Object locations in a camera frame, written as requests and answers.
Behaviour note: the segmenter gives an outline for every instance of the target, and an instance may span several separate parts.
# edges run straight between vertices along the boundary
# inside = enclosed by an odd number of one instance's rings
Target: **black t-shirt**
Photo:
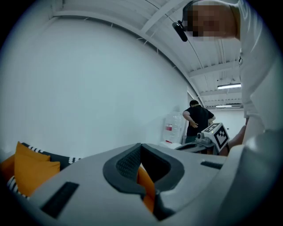
[[[191,118],[195,123],[198,124],[198,128],[193,128],[189,126],[187,128],[187,136],[196,136],[198,132],[201,132],[208,127],[208,120],[213,118],[214,114],[209,110],[203,108],[201,105],[195,107],[190,107],[186,111],[190,113]]]

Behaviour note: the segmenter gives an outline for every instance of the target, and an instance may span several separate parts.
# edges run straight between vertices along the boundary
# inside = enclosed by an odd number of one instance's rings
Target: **fluorescent light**
[[[229,107],[232,107],[232,105],[222,105],[222,106],[215,106],[217,108],[229,108]]]
[[[240,83],[237,84],[230,84],[230,85],[224,85],[224,86],[218,86],[217,88],[219,90],[223,90],[223,89],[230,89],[230,88],[239,88],[242,87]]]

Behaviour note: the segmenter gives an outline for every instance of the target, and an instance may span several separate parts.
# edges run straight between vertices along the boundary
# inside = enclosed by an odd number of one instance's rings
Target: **water bottle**
[[[182,115],[174,111],[167,115],[163,130],[163,141],[168,143],[179,143],[182,128]]]

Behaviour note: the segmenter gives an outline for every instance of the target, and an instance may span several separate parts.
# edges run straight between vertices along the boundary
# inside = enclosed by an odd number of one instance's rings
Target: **striped pillow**
[[[22,143],[22,145],[28,147],[29,149],[31,149],[34,152],[38,152],[38,153],[45,154],[45,155],[50,155],[50,162],[60,162],[60,171],[63,170],[64,168],[68,167],[72,163],[80,160],[80,158],[67,157],[67,156],[63,156],[63,155],[53,154],[53,153],[44,151],[40,148],[35,148],[34,146],[31,146],[27,143]]]
[[[18,185],[16,183],[16,179],[15,179],[15,176],[12,176],[9,181],[7,182],[7,187],[9,188],[9,190],[11,192],[14,192],[14,193],[18,193],[20,194],[21,196],[23,196],[24,198],[26,198],[27,200],[29,200],[29,197],[28,196],[25,196],[23,194],[21,194],[18,190]]]

